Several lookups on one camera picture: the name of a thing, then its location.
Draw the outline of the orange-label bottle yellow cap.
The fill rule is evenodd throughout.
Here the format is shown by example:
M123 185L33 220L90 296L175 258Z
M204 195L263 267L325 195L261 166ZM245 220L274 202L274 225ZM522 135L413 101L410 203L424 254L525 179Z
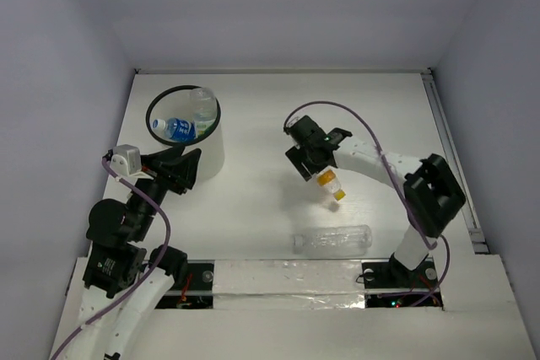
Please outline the orange-label bottle yellow cap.
M316 183L329 195L332 195L335 201L341 201L346 193L342 188L341 182L332 169L324 169L317 177Z

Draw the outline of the blue-label bottle white cap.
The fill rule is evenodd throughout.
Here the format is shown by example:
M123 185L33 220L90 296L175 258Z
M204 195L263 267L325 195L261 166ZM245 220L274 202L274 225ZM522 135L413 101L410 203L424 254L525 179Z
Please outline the blue-label bottle white cap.
M190 121L172 117L168 120L155 119L152 129L164 139L172 142L190 142L195 139L195 128Z

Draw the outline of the green-white label clear bottle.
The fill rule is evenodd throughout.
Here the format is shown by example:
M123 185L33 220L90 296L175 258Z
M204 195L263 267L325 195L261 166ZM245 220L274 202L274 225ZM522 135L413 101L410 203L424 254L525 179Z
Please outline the green-white label clear bottle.
M217 100L209 88L196 88L190 93L190 106L196 137L202 136L217 117Z

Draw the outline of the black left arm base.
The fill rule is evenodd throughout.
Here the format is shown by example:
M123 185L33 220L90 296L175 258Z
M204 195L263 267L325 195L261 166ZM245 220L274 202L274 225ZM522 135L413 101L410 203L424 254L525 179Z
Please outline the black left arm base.
M186 280L174 286L156 304L156 309L212 309L214 261L190 261Z

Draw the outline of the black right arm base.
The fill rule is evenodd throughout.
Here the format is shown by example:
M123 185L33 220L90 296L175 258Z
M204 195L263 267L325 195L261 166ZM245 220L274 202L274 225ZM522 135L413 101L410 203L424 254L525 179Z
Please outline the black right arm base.
M442 308L440 279L432 260L410 271L399 263L366 261L355 282L364 288L368 309Z

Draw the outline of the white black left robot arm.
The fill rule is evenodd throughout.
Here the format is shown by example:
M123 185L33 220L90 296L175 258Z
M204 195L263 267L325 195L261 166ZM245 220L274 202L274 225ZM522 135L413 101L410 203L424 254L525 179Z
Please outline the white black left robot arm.
M190 282L188 256L170 245L172 227L161 204L196 183L202 152L184 146L142 154L118 145L101 159L126 201L102 199L89 213L91 243L76 329L54 359L126 359L157 303Z

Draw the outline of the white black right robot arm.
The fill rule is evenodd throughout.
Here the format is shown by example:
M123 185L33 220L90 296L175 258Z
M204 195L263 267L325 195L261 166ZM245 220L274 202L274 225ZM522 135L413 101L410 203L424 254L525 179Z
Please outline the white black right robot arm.
M446 160L435 153L423 159L388 153L341 128L324 132L309 116L288 124L284 132L294 141L286 156L304 180L321 177L333 167L377 180L397 192L409 226L382 273L399 286L414 281L429 248L466 203Z

